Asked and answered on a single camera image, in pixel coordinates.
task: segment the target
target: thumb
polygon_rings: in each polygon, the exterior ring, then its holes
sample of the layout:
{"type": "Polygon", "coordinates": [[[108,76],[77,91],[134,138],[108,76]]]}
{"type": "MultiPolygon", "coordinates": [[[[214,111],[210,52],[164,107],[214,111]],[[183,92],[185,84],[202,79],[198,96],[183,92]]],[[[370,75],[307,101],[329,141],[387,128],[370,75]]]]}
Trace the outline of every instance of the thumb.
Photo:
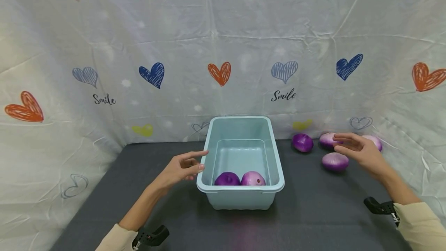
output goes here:
{"type": "Polygon", "coordinates": [[[198,164],[198,165],[191,166],[191,167],[189,167],[187,169],[184,169],[184,172],[185,172],[185,174],[187,176],[187,175],[196,175],[199,172],[202,172],[203,170],[204,170],[204,165],[203,164],[198,164]]]}
{"type": "Polygon", "coordinates": [[[346,148],[344,146],[337,145],[337,146],[334,147],[334,151],[336,151],[337,153],[343,154],[343,155],[345,155],[345,156],[347,156],[349,158],[358,160],[358,153],[357,153],[357,151],[354,151],[352,149],[346,148]]]}

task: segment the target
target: fabric wall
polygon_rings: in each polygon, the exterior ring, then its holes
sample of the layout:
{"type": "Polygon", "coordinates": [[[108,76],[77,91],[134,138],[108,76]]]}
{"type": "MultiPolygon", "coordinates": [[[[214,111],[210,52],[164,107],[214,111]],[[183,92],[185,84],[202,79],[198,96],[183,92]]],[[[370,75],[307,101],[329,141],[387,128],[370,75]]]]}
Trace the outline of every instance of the fabric wall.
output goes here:
{"type": "Polygon", "coordinates": [[[1,250],[48,250],[123,146],[219,115],[377,134],[446,223],[446,0],[0,6],[1,250]]]}

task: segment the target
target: black wrist strap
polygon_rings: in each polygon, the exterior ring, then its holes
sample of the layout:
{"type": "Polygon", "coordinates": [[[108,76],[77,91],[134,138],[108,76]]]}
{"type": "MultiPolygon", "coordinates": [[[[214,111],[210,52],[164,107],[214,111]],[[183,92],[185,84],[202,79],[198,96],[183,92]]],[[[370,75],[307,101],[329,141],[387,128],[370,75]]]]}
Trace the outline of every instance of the black wrist strap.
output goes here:
{"type": "Polygon", "coordinates": [[[140,228],[137,237],[133,240],[132,247],[134,250],[138,250],[140,245],[159,246],[169,234],[168,229],[164,225],[159,226],[153,233],[146,228],[140,228]]]}
{"type": "Polygon", "coordinates": [[[380,204],[375,198],[369,196],[364,199],[364,204],[374,215],[391,215],[396,226],[398,227],[400,224],[400,218],[393,207],[393,201],[387,201],[380,204]]]}

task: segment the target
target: red onion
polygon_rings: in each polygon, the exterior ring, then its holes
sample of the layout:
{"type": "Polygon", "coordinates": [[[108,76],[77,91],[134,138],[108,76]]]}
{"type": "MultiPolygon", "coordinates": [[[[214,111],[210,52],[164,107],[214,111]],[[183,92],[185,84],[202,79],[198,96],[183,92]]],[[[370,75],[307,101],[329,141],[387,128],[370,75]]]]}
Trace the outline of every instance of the red onion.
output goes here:
{"type": "Polygon", "coordinates": [[[313,140],[307,134],[296,134],[293,136],[294,147],[301,152],[308,152],[313,149],[313,140]]]}
{"type": "Polygon", "coordinates": [[[334,147],[334,143],[341,143],[333,140],[334,133],[325,133],[319,138],[319,143],[324,148],[332,149],[334,147]]]}
{"type": "Polygon", "coordinates": [[[378,148],[378,150],[382,151],[383,145],[381,143],[381,140],[378,137],[375,137],[375,136],[372,136],[372,135],[364,135],[363,137],[366,138],[366,139],[371,140],[373,143],[375,143],[375,145],[378,148]]]}
{"type": "Polygon", "coordinates": [[[322,165],[333,172],[342,172],[348,167],[348,158],[337,152],[332,152],[322,157],[322,165]]]}
{"type": "Polygon", "coordinates": [[[266,185],[266,182],[261,174],[250,171],[243,175],[241,184],[244,186],[263,186],[266,185]]]}
{"type": "Polygon", "coordinates": [[[217,186],[237,186],[240,185],[240,179],[233,172],[224,172],[219,175],[214,182],[217,186]]]}

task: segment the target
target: yellow heart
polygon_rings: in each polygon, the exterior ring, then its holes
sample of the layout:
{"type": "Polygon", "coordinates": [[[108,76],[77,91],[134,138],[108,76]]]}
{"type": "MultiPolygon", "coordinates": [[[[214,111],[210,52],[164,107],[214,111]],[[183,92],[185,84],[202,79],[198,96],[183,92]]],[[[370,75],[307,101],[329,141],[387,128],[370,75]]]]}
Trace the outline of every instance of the yellow heart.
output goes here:
{"type": "Polygon", "coordinates": [[[153,127],[150,124],[146,124],[143,127],[133,126],[132,130],[133,132],[140,134],[141,136],[144,137],[150,137],[153,134],[153,127]]]}
{"type": "Polygon", "coordinates": [[[305,130],[313,123],[313,120],[307,119],[304,122],[295,121],[293,122],[293,129],[296,129],[298,131],[305,130]]]}

